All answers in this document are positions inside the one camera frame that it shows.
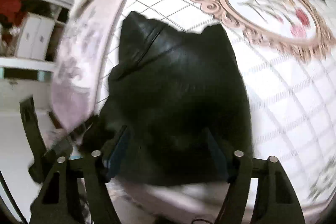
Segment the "black leather jacket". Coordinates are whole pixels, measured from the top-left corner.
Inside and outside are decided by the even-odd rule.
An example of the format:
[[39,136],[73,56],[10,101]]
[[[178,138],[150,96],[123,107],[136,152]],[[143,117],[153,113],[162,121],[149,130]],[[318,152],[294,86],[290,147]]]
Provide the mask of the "black leather jacket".
[[125,126],[118,175],[172,186],[227,180],[236,150],[252,155],[249,99],[220,24],[183,32],[131,12],[98,123],[81,151],[101,149]]

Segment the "white storage boxes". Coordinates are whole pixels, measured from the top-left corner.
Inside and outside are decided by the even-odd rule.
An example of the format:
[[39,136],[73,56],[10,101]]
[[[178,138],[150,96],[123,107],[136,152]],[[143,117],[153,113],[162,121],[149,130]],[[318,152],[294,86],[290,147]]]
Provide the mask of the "white storage boxes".
[[23,20],[15,57],[45,60],[54,26],[54,20],[28,13]]

